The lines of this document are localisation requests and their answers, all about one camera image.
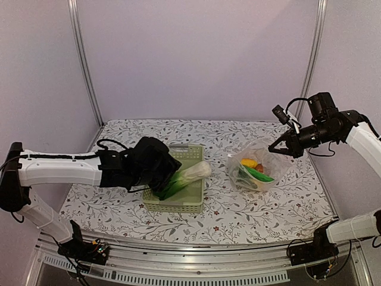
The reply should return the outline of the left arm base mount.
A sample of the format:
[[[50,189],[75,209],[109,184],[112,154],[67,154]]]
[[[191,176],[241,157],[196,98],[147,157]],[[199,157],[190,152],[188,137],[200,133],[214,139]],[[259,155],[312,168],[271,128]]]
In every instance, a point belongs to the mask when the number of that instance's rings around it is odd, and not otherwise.
[[[110,253],[110,245],[99,238],[92,242],[83,240],[80,226],[70,220],[72,226],[71,239],[65,243],[58,243],[58,254],[72,258],[75,261],[89,262],[97,265],[106,265]]]

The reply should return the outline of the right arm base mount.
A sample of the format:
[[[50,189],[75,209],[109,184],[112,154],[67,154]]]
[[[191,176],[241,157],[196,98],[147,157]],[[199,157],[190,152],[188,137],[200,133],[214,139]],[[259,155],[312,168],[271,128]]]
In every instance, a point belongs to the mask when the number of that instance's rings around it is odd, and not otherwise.
[[[286,255],[292,266],[332,259],[331,262],[325,261],[320,265],[306,268],[307,274],[313,279],[327,278],[336,263],[338,254],[337,246],[329,242],[324,228],[314,231],[312,242],[295,239],[289,243],[286,249]]]

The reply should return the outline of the yellow lemon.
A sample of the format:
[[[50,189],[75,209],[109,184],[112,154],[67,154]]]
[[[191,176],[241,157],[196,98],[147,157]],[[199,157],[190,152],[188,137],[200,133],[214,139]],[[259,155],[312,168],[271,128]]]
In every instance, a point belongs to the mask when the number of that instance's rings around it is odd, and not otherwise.
[[[256,168],[256,166],[258,165],[258,162],[253,160],[253,159],[250,159],[250,158],[243,158],[241,160],[241,164],[243,166],[246,166],[246,167],[249,167],[249,168]]]

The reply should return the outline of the green white bok choy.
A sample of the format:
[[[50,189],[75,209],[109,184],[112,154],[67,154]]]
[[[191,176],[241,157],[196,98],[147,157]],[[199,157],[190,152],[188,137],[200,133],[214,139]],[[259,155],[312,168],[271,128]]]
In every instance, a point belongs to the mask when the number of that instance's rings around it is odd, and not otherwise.
[[[209,177],[211,173],[210,164],[206,161],[200,161],[187,169],[176,172],[162,191],[153,192],[153,194],[159,200],[166,200],[185,189],[188,185]]]

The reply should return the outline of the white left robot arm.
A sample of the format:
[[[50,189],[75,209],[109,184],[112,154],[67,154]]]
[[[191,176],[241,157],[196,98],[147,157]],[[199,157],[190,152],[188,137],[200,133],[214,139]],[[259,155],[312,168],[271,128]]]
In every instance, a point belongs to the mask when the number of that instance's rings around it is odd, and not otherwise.
[[[70,222],[46,204],[32,186],[44,184],[81,184],[100,188],[135,186],[162,191],[181,167],[170,155],[168,146],[144,136],[133,148],[112,150],[98,141],[98,150],[83,154],[39,153],[12,143],[1,166],[1,209],[18,213],[65,245],[75,258],[84,258],[89,250],[80,226]]]

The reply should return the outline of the clear zip top bag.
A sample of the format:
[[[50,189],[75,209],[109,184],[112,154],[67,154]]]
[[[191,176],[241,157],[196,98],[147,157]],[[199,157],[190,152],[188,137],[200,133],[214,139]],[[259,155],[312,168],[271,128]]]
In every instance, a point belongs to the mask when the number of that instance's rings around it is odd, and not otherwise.
[[[292,165],[287,157],[269,152],[270,143],[256,139],[240,152],[227,155],[227,174],[234,188],[268,191],[280,182]]]

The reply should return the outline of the bright green cucumber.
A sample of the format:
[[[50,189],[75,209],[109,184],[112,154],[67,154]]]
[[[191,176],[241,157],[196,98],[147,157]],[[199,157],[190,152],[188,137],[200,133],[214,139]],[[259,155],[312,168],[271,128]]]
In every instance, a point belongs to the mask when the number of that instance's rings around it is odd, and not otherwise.
[[[271,178],[270,176],[267,176],[253,168],[250,168],[248,166],[244,166],[245,170],[251,175],[253,176],[255,179],[258,179],[259,181],[261,182],[273,182],[274,179]]]

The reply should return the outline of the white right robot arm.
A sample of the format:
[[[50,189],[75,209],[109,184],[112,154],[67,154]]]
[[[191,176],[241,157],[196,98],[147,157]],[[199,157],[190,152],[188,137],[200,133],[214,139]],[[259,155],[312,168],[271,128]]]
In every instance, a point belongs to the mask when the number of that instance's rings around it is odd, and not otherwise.
[[[339,111],[300,130],[289,129],[268,146],[271,153],[299,158],[304,150],[327,142],[346,143],[380,175],[380,138],[373,132],[368,118],[355,110]],[[339,220],[325,230],[308,247],[308,255],[320,260],[331,249],[331,244],[342,241],[366,240],[380,235],[380,209]]]

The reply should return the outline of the brown potato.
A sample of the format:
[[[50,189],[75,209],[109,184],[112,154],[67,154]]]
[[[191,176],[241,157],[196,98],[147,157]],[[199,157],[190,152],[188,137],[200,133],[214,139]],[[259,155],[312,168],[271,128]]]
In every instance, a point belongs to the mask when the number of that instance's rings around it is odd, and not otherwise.
[[[263,165],[262,164],[258,164],[255,169],[260,172],[260,173],[264,173],[264,168],[263,168]]]

